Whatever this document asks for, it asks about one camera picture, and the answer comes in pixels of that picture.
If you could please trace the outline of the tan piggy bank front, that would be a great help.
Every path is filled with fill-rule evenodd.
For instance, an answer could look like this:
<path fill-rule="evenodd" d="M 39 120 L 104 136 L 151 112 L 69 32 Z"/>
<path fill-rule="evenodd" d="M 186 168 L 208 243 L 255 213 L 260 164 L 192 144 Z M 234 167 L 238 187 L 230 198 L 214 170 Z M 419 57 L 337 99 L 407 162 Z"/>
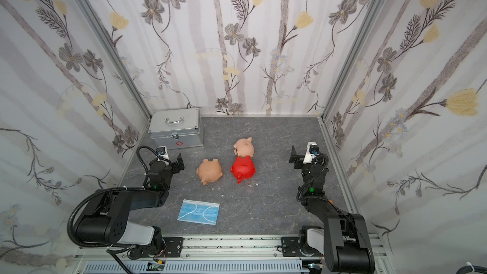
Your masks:
<path fill-rule="evenodd" d="M 218 181 L 223 176 L 223 170 L 218 159 L 204 159 L 197 169 L 197 175 L 203 185 Z"/>

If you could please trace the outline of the red piggy bank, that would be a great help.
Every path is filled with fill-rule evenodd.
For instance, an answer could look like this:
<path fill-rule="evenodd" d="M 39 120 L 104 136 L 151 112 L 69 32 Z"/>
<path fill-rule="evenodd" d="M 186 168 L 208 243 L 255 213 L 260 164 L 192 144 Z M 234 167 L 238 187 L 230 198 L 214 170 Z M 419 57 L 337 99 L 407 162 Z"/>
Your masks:
<path fill-rule="evenodd" d="M 252 162 L 252 157 L 238 156 L 230 168 L 230 172 L 237 179 L 238 184 L 240 184 L 243 180 L 252 178 L 256 173 L 256 168 Z"/>

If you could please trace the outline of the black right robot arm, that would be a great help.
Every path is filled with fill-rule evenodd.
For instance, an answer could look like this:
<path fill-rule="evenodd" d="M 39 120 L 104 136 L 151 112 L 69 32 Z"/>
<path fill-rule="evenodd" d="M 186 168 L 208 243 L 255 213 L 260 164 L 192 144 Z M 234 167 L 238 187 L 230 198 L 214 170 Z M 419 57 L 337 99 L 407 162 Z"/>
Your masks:
<path fill-rule="evenodd" d="M 309 142 L 304 155 L 292 147 L 289 162 L 303 177 L 296 200 L 323 224 L 301 229 L 300 250 L 305 254 L 319 252 L 332 273 L 374 273 L 375 258 L 365 218 L 340 209 L 325 194 L 328 156 L 315 142 Z"/>

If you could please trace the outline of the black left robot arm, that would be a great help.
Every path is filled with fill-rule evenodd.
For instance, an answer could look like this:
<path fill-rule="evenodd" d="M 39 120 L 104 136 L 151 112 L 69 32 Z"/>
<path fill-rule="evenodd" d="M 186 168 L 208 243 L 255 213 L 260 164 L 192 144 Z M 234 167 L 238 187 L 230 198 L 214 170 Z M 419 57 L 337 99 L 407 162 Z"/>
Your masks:
<path fill-rule="evenodd" d="M 67 234 L 80 247 L 128 247 L 142 254 L 156 255 L 166 248 L 160 228 L 129 221 L 137 209 L 164 205 L 172 176 L 185 169 L 183 158 L 154 160 L 148 182 L 140 187 L 97 190 L 75 207 L 67 223 Z"/>

